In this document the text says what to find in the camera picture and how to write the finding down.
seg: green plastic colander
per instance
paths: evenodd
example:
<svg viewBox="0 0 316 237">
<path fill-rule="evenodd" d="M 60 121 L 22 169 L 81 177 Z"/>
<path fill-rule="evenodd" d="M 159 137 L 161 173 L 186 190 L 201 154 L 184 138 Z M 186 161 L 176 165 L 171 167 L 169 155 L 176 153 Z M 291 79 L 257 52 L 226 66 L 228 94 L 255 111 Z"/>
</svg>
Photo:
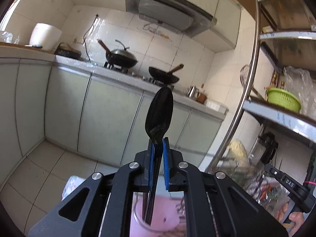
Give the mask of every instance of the green plastic colander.
<svg viewBox="0 0 316 237">
<path fill-rule="evenodd" d="M 292 93 L 280 88 L 269 88 L 267 90 L 268 102 L 279 105 L 290 111 L 299 113 L 301 109 L 300 100 Z"/>
</svg>

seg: countertop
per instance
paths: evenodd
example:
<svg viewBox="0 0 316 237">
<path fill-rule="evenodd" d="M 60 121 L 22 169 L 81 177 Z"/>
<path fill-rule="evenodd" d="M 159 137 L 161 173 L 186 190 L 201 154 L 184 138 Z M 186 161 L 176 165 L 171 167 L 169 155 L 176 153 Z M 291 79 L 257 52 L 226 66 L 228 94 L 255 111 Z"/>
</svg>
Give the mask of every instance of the countertop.
<svg viewBox="0 0 316 237">
<path fill-rule="evenodd" d="M 54 62 L 55 66 L 67 67 L 81 72 L 89 72 L 92 75 L 108 78 L 153 94 L 155 94 L 160 89 L 160 87 L 143 81 L 142 79 L 137 77 L 132 77 L 110 69 L 99 67 L 89 62 L 74 60 L 50 53 L 45 53 L 42 51 L 34 51 L 11 46 L 0 46 L 0 57 L 51 61 Z M 225 118 L 226 113 L 228 112 L 227 106 L 222 103 L 211 101 L 211 107 L 207 107 L 201 103 L 189 99 L 176 90 L 173 91 L 173 99 L 176 103 L 182 104 L 188 108 L 195 109 L 203 114 L 208 114 L 222 120 Z"/>
</svg>

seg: frying pan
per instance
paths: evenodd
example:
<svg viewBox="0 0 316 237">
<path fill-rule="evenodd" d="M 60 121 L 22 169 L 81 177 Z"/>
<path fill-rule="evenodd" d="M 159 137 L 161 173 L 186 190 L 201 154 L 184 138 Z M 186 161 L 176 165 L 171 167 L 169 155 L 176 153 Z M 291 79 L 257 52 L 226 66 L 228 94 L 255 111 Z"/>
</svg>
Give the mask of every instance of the frying pan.
<svg viewBox="0 0 316 237">
<path fill-rule="evenodd" d="M 123 68 L 129 69 L 137 64 L 138 61 L 136 57 L 132 53 L 127 51 L 129 47 L 124 46 L 124 50 L 115 49 L 113 51 L 110 51 L 110 49 L 102 42 L 101 39 L 98 39 L 98 43 L 106 50 L 105 57 L 110 65 L 118 65 Z"/>
<path fill-rule="evenodd" d="M 150 75 L 155 79 L 158 80 L 166 85 L 174 84 L 180 80 L 179 77 L 172 75 L 173 72 L 178 71 L 184 67 L 183 64 L 176 66 L 174 69 L 170 70 L 169 72 L 165 72 L 161 69 L 156 69 L 154 67 L 149 67 L 148 71 Z"/>
</svg>

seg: metal pole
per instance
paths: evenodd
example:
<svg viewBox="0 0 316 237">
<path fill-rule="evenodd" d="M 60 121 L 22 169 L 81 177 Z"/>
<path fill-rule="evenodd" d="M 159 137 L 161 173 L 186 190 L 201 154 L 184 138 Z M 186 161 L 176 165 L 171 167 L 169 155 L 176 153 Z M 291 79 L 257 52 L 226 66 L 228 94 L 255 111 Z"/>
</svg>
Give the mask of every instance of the metal pole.
<svg viewBox="0 0 316 237">
<path fill-rule="evenodd" d="M 237 107 L 235 116 L 233 118 L 233 121 L 231 122 L 227 133 L 224 137 L 224 140 L 222 141 L 218 151 L 214 155 L 211 163 L 207 166 L 205 172 L 210 172 L 212 168 L 216 167 L 219 160 L 222 158 L 226 151 L 227 145 L 230 143 L 230 141 L 233 138 L 233 135 L 238 127 L 238 124 L 241 120 L 241 117 L 244 113 L 243 105 L 244 101 L 249 98 L 251 87 L 253 86 L 253 81 L 256 74 L 257 64 L 258 64 L 258 58 L 259 58 L 259 50 L 260 50 L 260 9 L 259 9 L 259 3 L 258 0 L 255 0 L 256 3 L 256 27 L 255 27 L 255 39 L 253 44 L 253 50 L 252 50 L 252 57 L 250 62 L 250 69 L 247 77 L 247 81 L 245 84 L 244 92 L 242 93 L 241 100 L 239 102 L 239 105 Z"/>
</svg>

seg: white container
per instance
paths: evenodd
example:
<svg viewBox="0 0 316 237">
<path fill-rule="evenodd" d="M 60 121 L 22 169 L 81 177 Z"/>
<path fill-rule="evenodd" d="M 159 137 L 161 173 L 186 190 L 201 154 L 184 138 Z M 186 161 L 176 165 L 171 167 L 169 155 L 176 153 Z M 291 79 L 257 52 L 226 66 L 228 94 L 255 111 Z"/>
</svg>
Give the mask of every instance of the white container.
<svg viewBox="0 0 316 237">
<path fill-rule="evenodd" d="M 30 45 L 41 45 L 43 50 L 50 51 L 57 44 L 61 34 L 62 31 L 54 26 L 37 23 L 31 35 Z"/>
</svg>

